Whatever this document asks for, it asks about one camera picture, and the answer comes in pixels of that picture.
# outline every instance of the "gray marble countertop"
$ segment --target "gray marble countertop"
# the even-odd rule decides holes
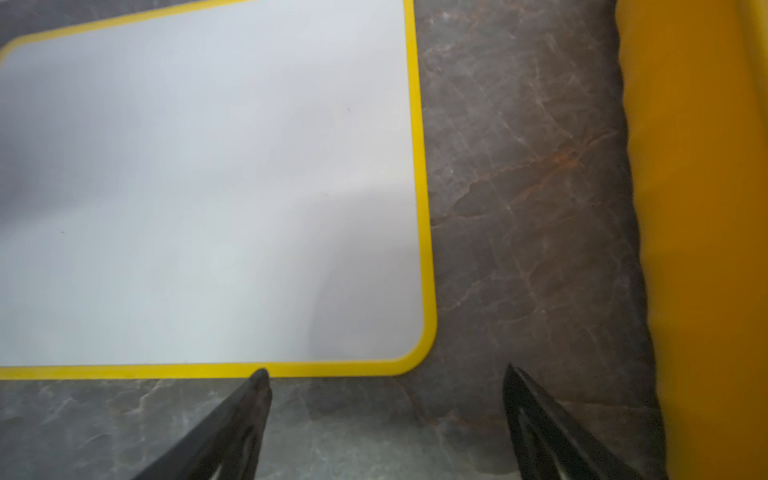
[[[0,0],[0,45],[169,3]],[[274,380],[257,478],[519,478],[508,362],[663,478],[614,2],[415,0],[415,13],[435,345],[395,378]],[[239,383],[3,382],[0,478],[130,478]]]

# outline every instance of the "yellow plastic board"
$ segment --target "yellow plastic board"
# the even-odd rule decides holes
[[[0,379],[394,375],[435,337],[412,0],[0,51]]]

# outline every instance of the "white cutting board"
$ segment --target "white cutting board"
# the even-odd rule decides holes
[[[411,0],[203,2],[0,64],[0,378],[393,374],[435,335]]]

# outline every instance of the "yellow border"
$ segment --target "yellow border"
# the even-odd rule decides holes
[[[73,35],[84,31],[142,22],[178,13],[194,12],[205,8],[239,3],[246,0],[206,0],[150,12],[109,18],[73,27],[59,28],[10,41],[0,50],[0,63],[13,49],[34,41]],[[166,379],[166,378],[235,378],[247,377],[264,367],[270,375],[296,376],[376,376],[398,375],[417,366],[429,353],[437,333],[437,305],[435,302],[435,274],[432,267],[432,235],[429,229],[429,197],[427,195],[427,168],[424,155],[422,126],[422,100],[419,92],[419,60],[416,49],[416,26],[413,0],[403,0],[406,14],[406,49],[411,100],[414,177],[416,183],[416,210],[419,221],[419,248],[421,253],[422,295],[424,303],[424,330],[419,343],[409,353],[392,360],[342,362],[274,362],[274,363],[212,363],[178,365],[126,365],[126,366],[30,366],[0,367],[0,379]]]

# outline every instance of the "marble countertop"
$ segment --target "marble countertop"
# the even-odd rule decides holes
[[[169,3],[0,0],[0,45]],[[257,478],[519,478],[508,362],[664,478],[614,2],[415,0],[415,13],[435,345],[395,378],[274,379]],[[239,383],[0,383],[0,477],[130,478]]]

